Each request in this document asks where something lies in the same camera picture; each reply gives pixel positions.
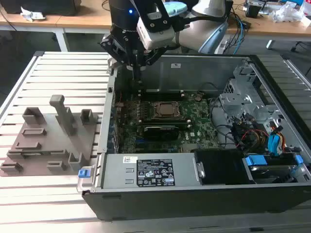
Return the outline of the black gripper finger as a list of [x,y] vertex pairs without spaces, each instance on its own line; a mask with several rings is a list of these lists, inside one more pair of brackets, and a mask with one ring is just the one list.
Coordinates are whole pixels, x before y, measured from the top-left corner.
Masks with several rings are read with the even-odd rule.
[[137,80],[141,80],[141,69],[146,66],[154,64],[166,51],[168,47],[162,47],[145,53],[143,47],[138,48],[137,51]]
[[138,80],[138,66],[130,36],[125,33],[117,40],[112,34],[103,38],[100,46],[118,63],[132,70],[133,79]]

